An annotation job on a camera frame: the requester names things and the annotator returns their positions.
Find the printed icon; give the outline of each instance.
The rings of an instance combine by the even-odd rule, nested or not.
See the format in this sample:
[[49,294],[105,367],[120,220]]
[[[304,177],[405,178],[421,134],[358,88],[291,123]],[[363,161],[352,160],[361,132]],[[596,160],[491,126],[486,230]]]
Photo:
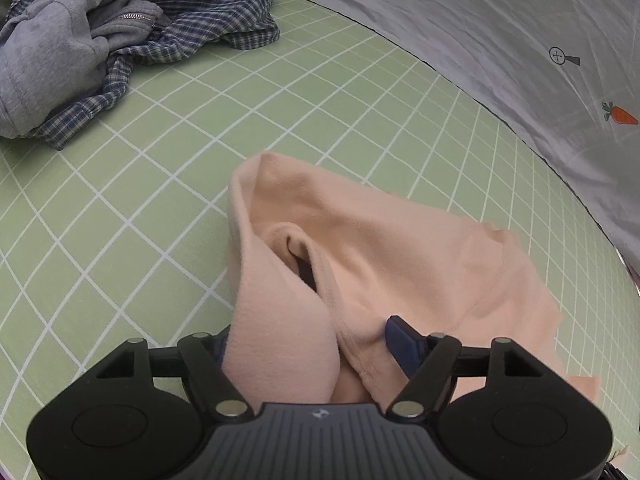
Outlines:
[[331,415],[331,413],[329,413],[324,408],[319,408],[318,410],[311,412],[311,415],[313,415],[315,418],[327,418],[329,415]]
[[605,121],[612,117],[618,124],[638,124],[638,119],[619,106],[614,106],[613,103],[602,103],[602,109],[606,112]]
[[574,56],[566,56],[564,51],[558,46],[552,46],[549,49],[549,57],[556,65],[564,65],[565,61],[580,66],[580,58]]

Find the table surface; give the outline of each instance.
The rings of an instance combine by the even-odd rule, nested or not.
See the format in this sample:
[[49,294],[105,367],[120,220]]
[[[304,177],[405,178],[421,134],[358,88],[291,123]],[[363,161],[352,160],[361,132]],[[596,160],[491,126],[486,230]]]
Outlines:
[[136,67],[127,96],[62,152],[0,140],[0,463],[35,479],[30,418],[132,336],[226,326],[226,183],[275,150],[516,231],[564,314],[557,350],[602,376],[599,405],[640,478],[640,299],[564,183],[428,65],[305,0],[282,38]]

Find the plaid shirt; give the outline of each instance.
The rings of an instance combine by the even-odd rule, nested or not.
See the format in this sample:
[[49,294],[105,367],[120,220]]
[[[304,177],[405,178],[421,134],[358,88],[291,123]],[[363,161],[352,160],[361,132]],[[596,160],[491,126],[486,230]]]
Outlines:
[[[34,0],[14,0],[7,20],[19,16]],[[171,23],[154,28],[140,45],[121,48],[107,60],[100,94],[81,99],[50,116],[25,137],[43,139],[61,150],[98,112],[113,107],[124,95],[134,63],[171,63],[192,56],[207,41],[225,40],[249,50],[280,37],[269,14],[273,0],[149,0],[164,10]]]

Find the pink cloth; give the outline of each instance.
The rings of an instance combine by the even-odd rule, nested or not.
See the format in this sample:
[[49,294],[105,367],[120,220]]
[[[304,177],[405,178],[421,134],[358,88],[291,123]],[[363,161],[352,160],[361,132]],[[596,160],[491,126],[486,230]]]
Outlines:
[[613,458],[610,462],[620,470],[624,470],[626,467],[626,463],[629,461],[629,456],[631,455],[631,451],[629,445],[627,444],[622,449],[618,449],[613,453]]
[[[407,378],[383,329],[467,346],[508,336],[558,374],[561,314],[516,235],[360,186],[275,153],[242,163],[229,184],[229,279],[236,310],[224,371],[262,402],[386,408]],[[318,293],[298,276],[312,267]],[[567,378],[595,401],[597,378]],[[460,380],[456,397],[484,379]]]

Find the metal screw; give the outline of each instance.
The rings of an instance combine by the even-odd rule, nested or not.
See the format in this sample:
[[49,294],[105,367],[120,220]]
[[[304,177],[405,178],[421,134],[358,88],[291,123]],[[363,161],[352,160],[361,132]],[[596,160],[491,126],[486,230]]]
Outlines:
[[415,418],[424,413],[424,406],[414,400],[401,400],[393,405],[391,411],[402,418]]
[[240,416],[244,412],[246,412],[246,410],[248,409],[249,407],[246,405],[245,402],[242,402],[242,400],[232,400],[232,399],[223,400],[222,402],[219,402],[218,405],[216,406],[216,411],[220,415],[229,416],[229,417]]

